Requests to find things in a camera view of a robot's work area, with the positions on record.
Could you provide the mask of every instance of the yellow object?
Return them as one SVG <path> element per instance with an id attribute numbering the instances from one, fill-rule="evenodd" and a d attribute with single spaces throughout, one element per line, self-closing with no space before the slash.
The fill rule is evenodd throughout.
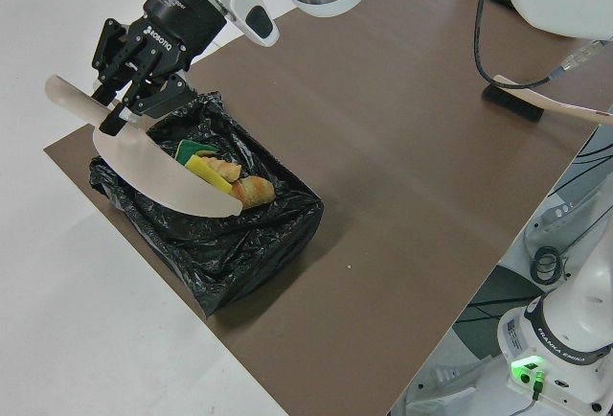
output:
<path id="1" fill-rule="evenodd" d="M 230 194 L 232 185 L 209 167 L 200 157 L 193 155 L 185 164 L 185 167 L 192 173 L 197 174 L 211 186 L 215 186 L 222 193 Z"/>

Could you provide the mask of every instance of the brown mat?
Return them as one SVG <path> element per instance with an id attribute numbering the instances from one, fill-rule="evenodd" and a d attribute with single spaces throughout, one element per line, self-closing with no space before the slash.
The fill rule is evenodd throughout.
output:
<path id="1" fill-rule="evenodd" d="M 199 89 L 219 90 L 327 207 L 298 261 L 206 321 L 292 416 L 385 414 L 594 128 L 550 114 L 533 124 L 482 102 L 475 4 L 294 11 L 272 49 L 243 38 L 193 67 Z M 483 40 L 486 67 L 515 80 L 540 78 L 578 46 L 490 4 Z M 607 64 L 545 90 L 606 108 Z M 89 189 L 89 136 L 82 128 L 47 152 L 193 307 Z"/>

